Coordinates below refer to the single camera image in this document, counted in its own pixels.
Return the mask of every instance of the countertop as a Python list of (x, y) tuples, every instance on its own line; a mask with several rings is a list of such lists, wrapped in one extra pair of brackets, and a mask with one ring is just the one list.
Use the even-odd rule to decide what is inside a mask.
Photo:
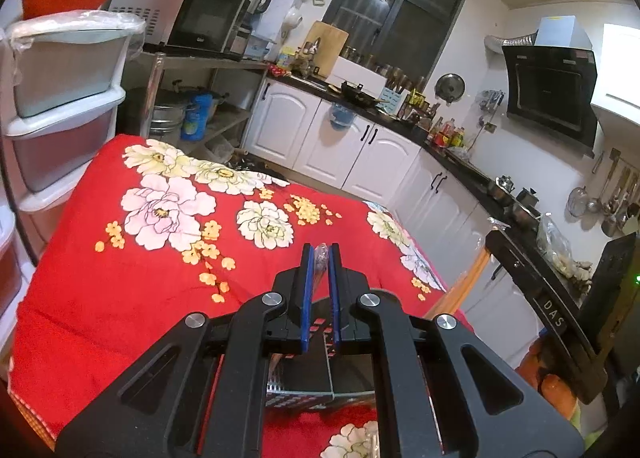
[(545, 278), (545, 281), (555, 289), (560, 299), (567, 305), (574, 316), (578, 313), (578, 297), (572, 295), (572, 289), (567, 281), (551, 267), (549, 263), (542, 257), (536, 243), (536, 233), (533, 231), (524, 231), (514, 223), (513, 219), (505, 213), (505, 209), (499, 205), (493, 198), (486, 193), (486, 184), (490, 177), (482, 176), (481, 172), (475, 172), (473, 169), (465, 166), (455, 157), (447, 155), (447, 150), (438, 148), (431, 143), (425, 142), (424, 136), (420, 139), (416, 134), (416, 127), (399, 120), (389, 121), (388, 118), (375, 109), (360, 108), (347, 102), (341, 95), (337, 95), (331, 91), (323, 91), (314, 86), (301, 82), (290, 77), (271, 78), (293, 88), (297, 88), (304, 92), (315, 95), (325, 101), (340, 104), (345, 108), (353, 111), (367, 120), (378, 124), (388, 130), (391, 130), (404, 138), (418, 144), (433, 158), (435, 158), (442, 167), (451, 173), (465, 188), (469, 191), (487, 214), (506, 223), (510, 228), (506, 229), (507, 236), (513, 243), (527, 256), (531, 263), (536, 267), (538, 272)]

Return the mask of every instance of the pink flower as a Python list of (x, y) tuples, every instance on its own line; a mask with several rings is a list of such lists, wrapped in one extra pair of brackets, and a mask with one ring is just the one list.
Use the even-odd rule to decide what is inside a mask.
[(148, 174), (140, 182), (142, 188), (129, 189), (120, 205), (129, 212), (124, 221), (127, 234), (146, 250), (164, 247), (167, 240), (176, 250), (190, 250), (200, 239), (200, 224), (193, 215), (211, 214), (216, 199), (207, 193), (196, 193), (187, 178), (169, 178)]

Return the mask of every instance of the window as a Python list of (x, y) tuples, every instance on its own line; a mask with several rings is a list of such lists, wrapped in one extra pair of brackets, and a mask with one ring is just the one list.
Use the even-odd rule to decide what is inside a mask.
[(332, 0), (327, 22), (349, 32), (347, 45), (412, 80), (430, 74), (462, 0)]

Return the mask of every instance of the black range hood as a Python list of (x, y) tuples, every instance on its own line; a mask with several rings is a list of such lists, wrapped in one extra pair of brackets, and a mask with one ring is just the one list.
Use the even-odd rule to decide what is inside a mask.
[(591, 108), (598, 75), (593, 51), (557, 46), (502, 50), (509, 75), (507, 114), (593, 158), (598, 127)]

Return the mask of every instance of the microwave vent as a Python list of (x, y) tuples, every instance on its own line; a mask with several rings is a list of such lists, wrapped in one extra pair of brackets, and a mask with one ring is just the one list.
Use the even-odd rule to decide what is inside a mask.
[(127, 12), (129, 14), (135, 14), (139, 18), (146, 21), (145, 35), (151, 36), (158, 24), (158, 18), (160, 11), (158, 9), (151, 10), (150, 8), (140, 8), (139, 6), (115, 6), (110, 9), (112, 12)]

